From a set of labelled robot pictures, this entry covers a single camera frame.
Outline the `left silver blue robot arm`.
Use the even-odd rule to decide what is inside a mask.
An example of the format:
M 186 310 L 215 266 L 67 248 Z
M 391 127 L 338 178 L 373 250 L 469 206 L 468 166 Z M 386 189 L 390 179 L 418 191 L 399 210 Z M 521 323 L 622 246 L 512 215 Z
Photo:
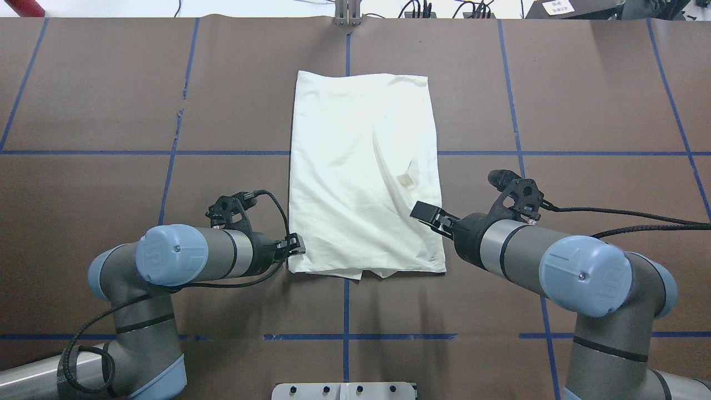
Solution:
M 219 279 L 261 283 L 290 256 L 306 251 L 296 233 L 275 240 L 259 232 L 156 226 L 137 242 L 91 263 L 87 281 L 111 307 L 115 338 L 82 346 L 81 328 L 55 357 L 2 372 L 3 399 L 171 399 L 187 374 L 171 294 L 214 288 Z

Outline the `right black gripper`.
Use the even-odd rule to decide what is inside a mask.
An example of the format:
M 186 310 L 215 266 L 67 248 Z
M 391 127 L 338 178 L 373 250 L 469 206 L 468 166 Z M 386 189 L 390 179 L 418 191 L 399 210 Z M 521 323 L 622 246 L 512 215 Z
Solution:
M 464 261 L 485 270 L 480 248 L 483 236 L 498 220 L 484 213 L 460 219 L 431 203 L 416 202 L 410 217 L 441 236 L 453 239 L 455 252 Z

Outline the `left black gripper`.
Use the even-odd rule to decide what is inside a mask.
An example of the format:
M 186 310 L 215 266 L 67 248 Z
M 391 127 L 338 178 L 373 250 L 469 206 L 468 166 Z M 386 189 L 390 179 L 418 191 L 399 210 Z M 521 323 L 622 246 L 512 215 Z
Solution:
M 306 253 L 306 245 L 298 233 L 287 233 L 285 239 L 269 238 L 259 231 L 252 231 L 246 235 L 252 246 L 251 263 L 244 273 L 246 277 L 262 275 L 274 263 Z

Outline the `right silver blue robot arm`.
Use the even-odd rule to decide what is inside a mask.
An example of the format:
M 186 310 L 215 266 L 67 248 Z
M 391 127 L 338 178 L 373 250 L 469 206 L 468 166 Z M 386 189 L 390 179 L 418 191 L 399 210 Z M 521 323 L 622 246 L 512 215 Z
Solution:
M 653 322 L 678 299 L 672 274 L 639 253 L 530 224 L 495 205 L 457 218 L 417 202 L 412 218 L 471 263 L 577 316 L 564 399 L 708 399 L 709 381 L 648 367 Z

